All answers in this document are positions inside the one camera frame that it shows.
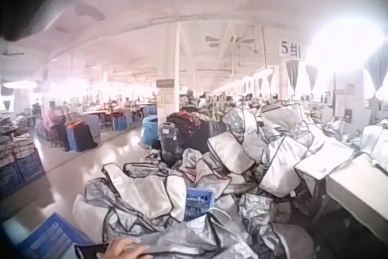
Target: hand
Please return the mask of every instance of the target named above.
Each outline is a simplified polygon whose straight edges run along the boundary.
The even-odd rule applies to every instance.
[[[152,257],[142,256],[146,247],[137,245],[136,240],[122,239],[112,241],[107,249],[107,252],[104,254],[104,259],[151,259]]]

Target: floor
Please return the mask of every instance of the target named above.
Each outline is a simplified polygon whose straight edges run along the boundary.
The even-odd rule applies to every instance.
[[[98,148],[80,155],[73,153],[65,163],[66,153],[42,145],[39,148],[38,144],[44,167],[51,170],[1,203],[2,217],[11,217],[3,228],[12,242],[21,242],[54,212],[76,226],[72,216],[76,195],[84,192],[88,180],[102,176],[102,165],[114,162],[122,166],[144,157],[146,151],[138,146],[140,136],[141,130],[133,129],[111,139],[102,137],[105,142]]]

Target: number 5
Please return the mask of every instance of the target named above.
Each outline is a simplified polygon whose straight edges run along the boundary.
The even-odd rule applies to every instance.
[[[287,41],[281,41],[281,53],[282,54],[288,54],[289,48],[287,46]]]

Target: ceiling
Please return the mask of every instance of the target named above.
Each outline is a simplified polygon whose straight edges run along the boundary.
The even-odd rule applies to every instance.
[[[151,84],[165,54],[167,24],[181,22],[181,82],[196,67],[206,90],[285,61],[279,40],[304,47],[331,19],[362,16],[388,27],[387,0],[76,0],[50,27],[1,42],[2,80],[88,78]],[[253,39],[235,44],[231,38]]]

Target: sign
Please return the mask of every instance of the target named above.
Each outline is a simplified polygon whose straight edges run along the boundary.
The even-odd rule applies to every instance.
[[[336,89],[335,90],[335,94],[336,95],[345,95],[345,90],[343,90],[343,89]]]
[[[285,39],[279,40],[279,56],[287,57],[292,60],[303,61],[306,55],[304,46],[297,42],[291,42]]]
[[[175,80],[174,79],[159,79],[156,80],[157,88],[174,88]]]

